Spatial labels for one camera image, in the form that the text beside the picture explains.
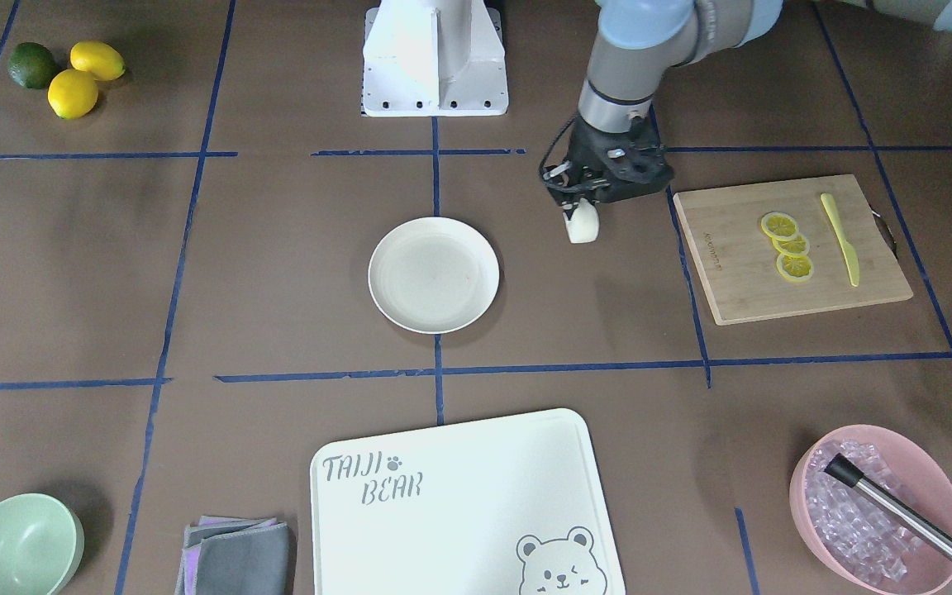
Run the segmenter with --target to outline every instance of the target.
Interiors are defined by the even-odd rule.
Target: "metal handle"
[[[854,466],[854,463],[851,463],[846,456],[836,455],[832,457],[832,461],[825,467],[825,472],[845,483],[847,487],[858,491],[862,496],[867,497],[881,511],[894,516],[908,530],[918,534],[928,545],[939,550],[941,554],[952,561],[952,537],[930,523],[928,519],[913,511],[909,506],[903,504],[898,498],[892,496],[891,493],[888,493],[888,490],[865,478],[865,474],[862,474],[861,470]]]

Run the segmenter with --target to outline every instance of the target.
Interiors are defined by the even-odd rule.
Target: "bear face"
[[[604,595],[608,579],[593,558],[593,534],[574,527],[568,537],[540,541],[525,535],[516,554],[524,562],[521,595]]]

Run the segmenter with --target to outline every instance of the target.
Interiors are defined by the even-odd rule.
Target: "ice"
[[[907,571],[902,557],[923,547],[923,542],[861,494],[822,472],[841,452],[866,478],[880,483],[907,505],[916,505],[913,493],[888,467],[876,445],[857,440],[831,441],[815,449],[807,465],[805,489],[810,521],[836,560],[862,583],[873,587],[884,579],[898,583]]]

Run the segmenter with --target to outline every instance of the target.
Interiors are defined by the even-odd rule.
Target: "robotic arm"
[[[843,0],[872,7],[870,0]],[[736,48],[770,30],[782,0],[598,0],[601,16],[568,121],[539,164],[541,181],[564,211],[572,244],[597,239],[594,206],[657,193],[674,176],[651,125],[653,93],[674,65]],[[952,31],[952,0],[877,0],[885,14]],[[545,165],[572,128],[559,165]]]

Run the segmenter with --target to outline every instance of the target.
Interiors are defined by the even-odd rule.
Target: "black tip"
[[[825,472],[831,475],[831,477],[846,483],[846,486],[850,488],[858,485],[858,481],[865,477],[865,474],[862,474],[862,470],[854,466],[854,463],[851,463],[850,459],[847,459],[847,457],[843,455],[832,457],[828,466],[825,467]]]

